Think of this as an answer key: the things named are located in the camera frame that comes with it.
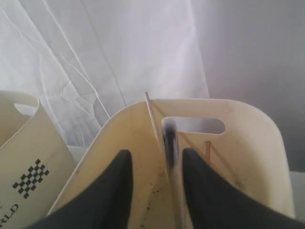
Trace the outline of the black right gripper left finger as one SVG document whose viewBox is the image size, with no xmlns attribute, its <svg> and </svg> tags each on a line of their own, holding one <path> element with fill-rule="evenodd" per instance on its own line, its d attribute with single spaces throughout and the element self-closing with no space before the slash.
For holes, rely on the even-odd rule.
<svg viewBox="0 0 305 229">
<path fill-rule="evenodd" d="M 132 155 L 120 150 L 77 197 L 30 229 L 126 229 L 132 203 Z"/>
</svg>

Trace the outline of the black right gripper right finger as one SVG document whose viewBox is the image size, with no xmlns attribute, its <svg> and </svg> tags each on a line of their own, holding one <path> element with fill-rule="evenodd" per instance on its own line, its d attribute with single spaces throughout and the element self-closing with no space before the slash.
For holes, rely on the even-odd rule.
<svg viewBox="0 0 305 229">
<path fill-rule="evenodd" d="M 195 229 L 295 228 L 294 219 L 234 188 L 191 148 L 183 150 L 183 182 Z"/>
</svg>

